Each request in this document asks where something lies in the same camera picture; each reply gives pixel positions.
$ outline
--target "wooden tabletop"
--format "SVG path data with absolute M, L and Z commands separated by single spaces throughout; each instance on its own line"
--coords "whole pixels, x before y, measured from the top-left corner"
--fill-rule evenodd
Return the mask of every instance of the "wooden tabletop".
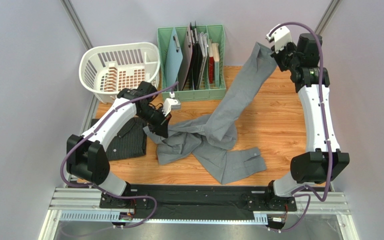
M 240 66 L 226 66 L 224 79 L 229 88 Z M 152 104 L 162 103 L 159 95 Z M 173 111 L 170 124 L 211 114 L 220 100 L 182 102 Z M 101 118 L 111 104 L 100 103 L 96 118 Z M 292 157 L 305 152 L 306 128 L 302 105 L 290 80 L 290 72 L 276 69 L 263 84 L 253 102 L 235 123 L 238 141 L 233 150 L 258 147 L 267 170 L 228 185 L 266 186 L 290 170 Z M 131 184 L 219 185 L 191 154 L 184 159 L 159 165 L 157 146 L 148 138 L 146 155 L 110 161 L 111 171 Z

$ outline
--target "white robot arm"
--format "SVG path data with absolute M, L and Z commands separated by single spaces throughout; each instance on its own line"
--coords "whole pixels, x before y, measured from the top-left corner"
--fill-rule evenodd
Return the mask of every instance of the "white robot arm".
M 87 180 L 107 192 L 121 196 L 127 183 L 110 171 L 106 150 L 120 129 L 135 115 L 147 121 L 151 132 L 165 138 L 168 137 L 170 111 L 179 109 L 181 105 L 178 100 L 173 99 L 173 95 L 172 98 L 167 98 L 158 109 L 150 104 L 155 96 L 137 100 L 156 91 L 154 86 L 145 81 L 142 81 L 137 89 L 123 89 L 110 109 L 94 126 L 81 136 L 71 135 L 67 141 L 67 152 L 84 136 L 92 136 L 67 159 L 67 172 Z
M 322 95 L 333 152 L 331 180 L 349 164 L 350 158 L 348 153 L 340 152 L 340 145 L 334 134 L 329 106 L 330 79 L 325 68 L 323 73 L 320 73 L 316 39 L 309 33 L 303 33 L 295 45 L 290 30 L 286 26 L 282 26 L 270 34 L 272 30 L 266 35 L 269 42 L 274 42 L 272 57 L 281 71 L 290 70 L 291 72 L 291 80 L 295 83 L 295 91 L 298 93 L 303 107 L 306 126 L 306 153 L 293 157 L 290 172 L 269 184 L 269 187 L 273 188 L 275 196 L 291 197 L 291 192 L 298 187 L 313 183 L 321 184 L 327 179 L 328 148 L 318 88 L 319 74 L 323 74 Z

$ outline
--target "gray wall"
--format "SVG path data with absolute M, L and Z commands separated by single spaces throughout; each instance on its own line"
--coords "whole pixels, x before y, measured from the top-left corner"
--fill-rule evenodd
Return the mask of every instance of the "gray wall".
M 360 238 L 384 239 L 384 1 L 343 1 L 323 41 L 334 129 L 351 157 L 334 186 Z
M 0 239 L 38 238 L 92 97 L 85 51 L 58 0 L 0 1 Z
M 152 42 L 157 28 L 223 24 L 225 65 L 243 65 L 255 42 L 277 24 L 296 21 L 316 28 L 330 0 L 72 0 L 95 46 Z M 291 27 L 295 39 L 301 29 Z

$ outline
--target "light blue folder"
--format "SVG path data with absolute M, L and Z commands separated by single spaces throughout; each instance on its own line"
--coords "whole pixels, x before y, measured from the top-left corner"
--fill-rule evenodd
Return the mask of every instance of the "light blue folder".
M 164 65 L 165 82 L 167 87 L 173 85 L 176 82 L 182 60 L 182 48 L 180 47 L 176 29 L 173 27 L 170 42 L 168 44 L 167 58 L 165 59 Z

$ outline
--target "metal frame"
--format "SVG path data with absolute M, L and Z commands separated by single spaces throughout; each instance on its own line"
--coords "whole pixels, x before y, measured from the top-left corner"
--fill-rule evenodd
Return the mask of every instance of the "metal frame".
M 341 2 L 342 0 L 331 0 L 325 12 L 322 15 L 322 18 L 317 24 L 317 27 L 315 29 L 316 34 L 321 35 L 324 32 L 325 28 L 327 27 L 328 23 L 330 22 L 331 18 L 333 17 L 334 13 L 336 12 Z
M 69 15 L 72 24 L 77 30 L 86 49 L 93 47 L 81 21 L 70 0 L 60 0 Z M 321 34 L 335 10 L 342 0 L 332 0 L 323 14 L 315 32 Z M 91 119 L 96 115 L 99 106 L 98 99 L 93 96 L 90 101 L 87 115 L 82 124 L 81 131 L 86 131 L 91 123 Z M 71 181 L 77 178 L 69 176 Z M 329 192 L 325 202 L 320 202 L 311 194 L 311 204 L 307 214 L 311 215 L 336 215 L 341 228 L 341 234 L 345 240 L 359 239 L 352 215 L 343 192 Z M 39 235 L 40 240 L 53 240 L 59 221 L 96 221 L 96 222 L 121 222 L 115 219 L 120 212 L 129 212 L 130 209 L 100 209 L 101 192 L 93 188 L 56 188 L 51 199 L 44 223 Z M 297 197 L 296 204 L 298 212 L 289 214 L 301 214 L 307 204 L 307 197 Z M 265 212 L 254 211 L 255 220 L 246 221 L 211 221 L 211 220 L 166 220 L 150 219 L 150 223 L 178 223 L 178 224 L 235 224 L 235 225 L 264 225 L 267 224 L 267 214 L 283 214 L 283 212 Z M 141 219 L 134 219 L 132 222 L 138 222 Z
M 94 188 L 56 188 L 48 208 L 45 222 L 41 229 L 40 240 L 52 240 L 57 232 L 59 221 L 87 222 L 125 222 L 118 220 L 120 213 L 131 212 L 132 209 L 99 208 L 102 192 Z M 308 198 L 295 199 L 297 212 L 300 215 L 307 205 Z M 254 220 L 190 220 L 190 219 L 150 219 L 149 223 L 160 224 L 227 224 L 227 225 L 266 225 L 269 214 L 283 214 L 277 211 L 254 211 Z M 358 234 L 352 219 L 349 205 L 343 192 L 329 192 L 325 202 L 320 202 L 313 194 L 310 198 L 309 215 L 336 215 L 341 234 L 345 240 L 358 240 Z

